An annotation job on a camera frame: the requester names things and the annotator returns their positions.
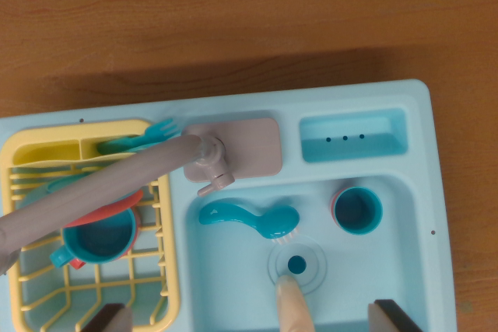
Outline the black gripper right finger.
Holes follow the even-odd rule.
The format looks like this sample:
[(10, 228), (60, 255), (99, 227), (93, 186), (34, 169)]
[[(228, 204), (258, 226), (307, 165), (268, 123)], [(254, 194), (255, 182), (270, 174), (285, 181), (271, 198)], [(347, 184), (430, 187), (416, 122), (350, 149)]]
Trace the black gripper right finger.
[(393, 300), (377, 299), (368, 305), (369, 332), (422, 332), (422, 329)]

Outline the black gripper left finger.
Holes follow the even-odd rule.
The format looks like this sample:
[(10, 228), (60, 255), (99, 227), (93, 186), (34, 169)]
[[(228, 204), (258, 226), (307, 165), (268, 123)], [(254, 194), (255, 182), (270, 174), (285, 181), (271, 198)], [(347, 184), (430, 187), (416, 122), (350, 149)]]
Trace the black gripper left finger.
[(106, 304), (82, 332), (132, 332), (132, 310), (122, 303)]

